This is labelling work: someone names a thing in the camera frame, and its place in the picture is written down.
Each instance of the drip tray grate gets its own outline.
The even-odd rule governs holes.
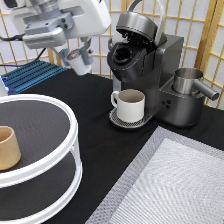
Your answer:
[[[128,123],[124,122],[117,116],[117,108],[114,108],[109,114],[110,121],[117,127],[125,129],[125,130],[135,130],[143,127],[148,121],[152,118],[152,115],[145,113],[144,117],[137,122]]]

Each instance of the black tablecloth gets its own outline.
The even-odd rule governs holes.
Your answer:
[[[79,124],[83,178],[71,202],[47,224],[85,223],[158,126],[224,150],[221,110],[204,107],[201,121],[193,128],[178,129],[153,119],[138,131],[125,132],[109,121],[109,79],[90,74],[78,77],[68,70],[24,93],[62,100],[72,108]]]

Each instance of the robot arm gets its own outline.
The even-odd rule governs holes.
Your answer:
[[[12,8],[11,19],[30,49],[52,48],[78,75],[91,70],[91,36],[104,33],[111,19],[103,0],[2,0]],[[62,46],[67,39],[81,38],[84,47]]]

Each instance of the stainless steel milk frother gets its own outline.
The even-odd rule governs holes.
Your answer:
[[[184,95],[194,95],[199,91],[211,100],[217,100],[219,93],[201,82],[203,72],[195,68],[179,68],[175,71],[173,88]]]

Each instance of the white mug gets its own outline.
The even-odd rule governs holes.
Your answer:
[[[111,94],[111,103],[117,108],[117,116],[122,121],[133,123],[144,117],[145,95],[138,90],[114,91]]]

